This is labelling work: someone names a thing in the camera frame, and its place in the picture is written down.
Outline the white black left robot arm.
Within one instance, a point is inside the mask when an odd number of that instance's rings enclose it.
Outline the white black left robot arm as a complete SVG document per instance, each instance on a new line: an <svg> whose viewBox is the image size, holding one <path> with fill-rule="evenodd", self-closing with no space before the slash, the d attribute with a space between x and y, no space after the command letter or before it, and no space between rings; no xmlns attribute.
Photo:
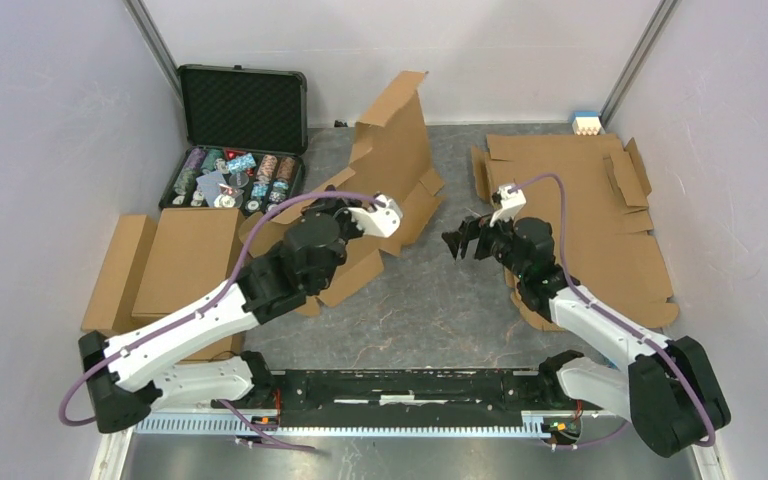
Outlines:
<svg viewBox="0 0 768 480"><path fill-rule="evenodd" d="M126 430L173 400L243 400L266 405L273 379L237 356L222 365L187 364L185 358L229 336L247 332L292 312L327 289L347 259L350 240L383 226L389 236L400 214L390 198L324 191L291 198L269 211L252 229L305 203L298 224L265 254L245 259L244 243L229 276L177 312L141 329L107 337L94 330L78 340L83 374L58 410L67 426L93 425L103 434Z"/></svg>

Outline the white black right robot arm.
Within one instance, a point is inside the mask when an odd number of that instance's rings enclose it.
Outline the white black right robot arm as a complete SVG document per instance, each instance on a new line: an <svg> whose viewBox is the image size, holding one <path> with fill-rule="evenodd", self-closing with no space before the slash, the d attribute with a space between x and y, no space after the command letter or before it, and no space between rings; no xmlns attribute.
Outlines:
<svg viewBox="0 0 768 480"><path fill-rule="evenodd" d="M441 235L455 258L491 258L512 273L528 310L584 340L610 361L600 366L577 353L546 362L540 400L562 408L573 399L629 422L657 455L669 458L694 445L711 447L731 413L704 347L684 336L649 330L599 301L555 255L550 223L532 217L494 221L466 217Z"/></svg>

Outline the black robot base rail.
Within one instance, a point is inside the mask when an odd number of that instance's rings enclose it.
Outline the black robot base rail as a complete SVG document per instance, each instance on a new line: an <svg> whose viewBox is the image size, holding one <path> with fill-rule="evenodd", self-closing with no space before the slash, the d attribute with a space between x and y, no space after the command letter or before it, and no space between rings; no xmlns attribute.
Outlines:
<svg viewBox="0 0 768 480"><path fill-rule="evenodd" d="M524 412L574 412L535 369L361 369L273 371L233 401L282 427L515 427Z"/></svg>

